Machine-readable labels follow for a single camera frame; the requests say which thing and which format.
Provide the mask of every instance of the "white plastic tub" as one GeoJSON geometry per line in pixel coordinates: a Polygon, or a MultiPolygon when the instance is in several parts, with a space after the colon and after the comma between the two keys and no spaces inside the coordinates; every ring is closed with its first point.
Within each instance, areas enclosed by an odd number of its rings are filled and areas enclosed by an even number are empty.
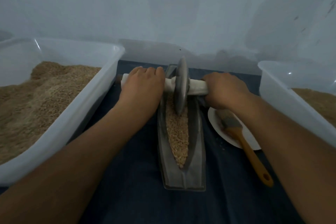
{"type": "Polygon", "coordinates": [[[0,43],[0,86],[20,84],[42,61],[102,67],[48,130],[24,153],[0,165],[0,186],[10,185],[60,150],[116,76],[124,48],[114,44],[50,38],[0,43]]]}
{"type": "Polygon", "coordinates": [[[260,95],[277,110],[336,147],[336,128],[292,88],[336,94],[336,70],[317,64],[261,61],[260,95]]]}

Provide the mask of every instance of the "forearm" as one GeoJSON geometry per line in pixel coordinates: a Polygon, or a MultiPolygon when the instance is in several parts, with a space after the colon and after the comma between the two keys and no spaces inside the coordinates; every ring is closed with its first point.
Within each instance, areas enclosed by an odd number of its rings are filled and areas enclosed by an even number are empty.
{"type": "Polygon", "coordinates": [[[1,223],[76,223],[104,170],[144,124],[118,104],[0,196],[1,223]]]}
{"type": "Polygon", "coordinates": [[[336,150],[255,95],[231,106],[265,152],[294,206],[310,223],[334,221],[336,150]]]}

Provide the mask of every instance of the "dark blue cloth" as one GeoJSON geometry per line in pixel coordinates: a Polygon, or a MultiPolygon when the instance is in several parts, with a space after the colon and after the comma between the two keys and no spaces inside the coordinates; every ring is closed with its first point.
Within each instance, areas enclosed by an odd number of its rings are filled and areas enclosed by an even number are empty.
{"type": "MultiPolygon", "coordinates": [[[[129,73],[139,65],[157,67],[119,61],[118,73],[129,73]]],[[[190,77],[200,79],[210,72],[190,69],[190,77]]],[[[258,94],[260,76],[235,75],[258,94]]],[[[111,87],[87,128],[115,105],[120,91],[120,85],[111,87]]],[[[80,223],[302,223],[264,153],[256,151],[274,179],[273,188],[261,183],[241,149],[215,132],[207,108],[201,111],[206,147],[205,192],[163,188],[155,115],[113,159],[80,223]]]]}

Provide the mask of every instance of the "pastry brush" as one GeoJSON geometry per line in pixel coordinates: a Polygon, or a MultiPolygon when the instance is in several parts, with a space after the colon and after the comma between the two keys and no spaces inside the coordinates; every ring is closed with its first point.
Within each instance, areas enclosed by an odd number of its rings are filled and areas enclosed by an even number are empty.
{"type": "Polygon", "coordinates": [[[224,131],[230,134],[233,139],[240,142],[241,147],[243,148],[259,179],[268,187],[272,187],[274,184],[273,179],[248,142],[245,140],[243,136],[243,126],[240,122],[230,110],[216,110],[216,114],[221,120],[224,131]]]}

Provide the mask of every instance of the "grain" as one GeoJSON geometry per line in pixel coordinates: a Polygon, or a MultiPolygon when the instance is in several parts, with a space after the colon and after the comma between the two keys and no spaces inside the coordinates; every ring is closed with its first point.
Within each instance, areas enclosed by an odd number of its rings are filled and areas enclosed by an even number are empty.
{"type": "Polygon", "coordinates": [[[42,62],[26,82],[0,87],[0,164],[32,146],[99,70],[42,62]]]}
{"type": "Polygon", "coordinates": [[[336,127],[336,96],[311,89],[292,89],[324,119],[336,127]]]}
{"type": "Polygon", "coordinates": [[[185,106],[178,116],[174,110],[173,94],[168,94],[166,102],[166,127],[170,148],[177,165],[182,168],[188,157],[188,108],[185,106]]]}

